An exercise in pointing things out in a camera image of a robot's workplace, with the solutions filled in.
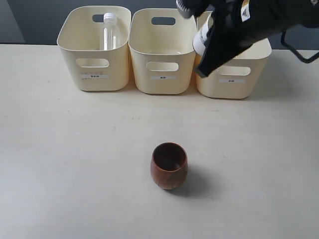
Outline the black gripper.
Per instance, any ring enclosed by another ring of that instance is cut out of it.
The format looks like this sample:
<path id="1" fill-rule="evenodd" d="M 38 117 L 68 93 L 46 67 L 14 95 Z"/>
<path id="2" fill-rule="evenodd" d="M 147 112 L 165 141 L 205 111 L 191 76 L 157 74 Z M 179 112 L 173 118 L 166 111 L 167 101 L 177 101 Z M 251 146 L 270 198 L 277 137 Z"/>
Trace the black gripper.
<path id="1" fill-rule="evenodd" d="M 284 29 L 284 11 L 278 0 L 205 0 L 200 13 L 208 6 L 214 10 L 195 69 L 200 77 L 208 77 L 255 42 Z"/>

